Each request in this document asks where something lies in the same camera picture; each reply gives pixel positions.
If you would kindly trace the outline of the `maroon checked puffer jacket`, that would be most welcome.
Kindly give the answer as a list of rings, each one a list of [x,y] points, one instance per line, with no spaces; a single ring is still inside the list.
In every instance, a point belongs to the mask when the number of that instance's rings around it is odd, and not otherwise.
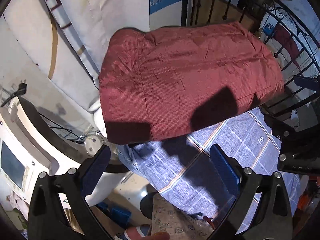
[[[189,134],[284,92],[271,51],[236,21],[120,29],[99,86],[107,138],[119,145]]]

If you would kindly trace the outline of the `blue plaid bed sheet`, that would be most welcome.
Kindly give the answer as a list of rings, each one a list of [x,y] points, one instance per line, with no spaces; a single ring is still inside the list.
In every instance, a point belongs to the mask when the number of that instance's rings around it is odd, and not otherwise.
[[[258,108],[188,135],[119,145],[117,150],[120,161],[147,179],[165,200],[213,228],[235,200],[210,159],[214,144],[257,174],[271,175],[277,170],[281,142]]]

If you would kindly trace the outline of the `dark red blanket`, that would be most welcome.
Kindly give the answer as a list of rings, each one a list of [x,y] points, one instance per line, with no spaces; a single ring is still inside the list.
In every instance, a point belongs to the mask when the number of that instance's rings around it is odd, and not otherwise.
[[[299,56],[299,50],[295,41],[282,25],[276,26],[273,38],[287,50],[292,60],[295,60]]]

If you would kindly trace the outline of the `white medical machine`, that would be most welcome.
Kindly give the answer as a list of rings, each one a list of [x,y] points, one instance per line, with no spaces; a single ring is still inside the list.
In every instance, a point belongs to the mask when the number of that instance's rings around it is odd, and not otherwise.
[[[60,175],[79,167],[63,153],[70,148],[24,98],[1,108],[1,176],[27,204],[41,172]]]

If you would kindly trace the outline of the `floral patterned cushion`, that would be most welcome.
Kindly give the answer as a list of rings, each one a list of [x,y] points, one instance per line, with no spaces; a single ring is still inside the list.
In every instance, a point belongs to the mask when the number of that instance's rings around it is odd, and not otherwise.
[[[205,220],[193,219],[160,194],[153,196],[150,233],[167,232],[170,239],[207,239],[214,231]]]

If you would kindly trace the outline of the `wooden slatted board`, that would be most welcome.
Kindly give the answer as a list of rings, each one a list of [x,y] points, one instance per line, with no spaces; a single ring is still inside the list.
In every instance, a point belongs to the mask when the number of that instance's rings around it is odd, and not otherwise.
[[[189,25],[218,24],[223,21],[238,21],[252,31],[259,22],[248,12],[238,9],[225,0],[193,0]]]

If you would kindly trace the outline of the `black iron bed frame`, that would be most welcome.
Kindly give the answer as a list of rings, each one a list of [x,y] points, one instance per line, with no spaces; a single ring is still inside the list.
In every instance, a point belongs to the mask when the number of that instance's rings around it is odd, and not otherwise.
[[[297,86],[293,77],[319,76],[319,19],[307,0],[225,0],[258,20],[251,32],[279,62],[285,92],[265,103],[265,112],[281,120],[316,121],[319,117],[319,92]],[[190,26],[193,0],[182,0],[181,24]],[[276,41],[274,31],[282,25],[295,41],[299,56],[292,60]]]

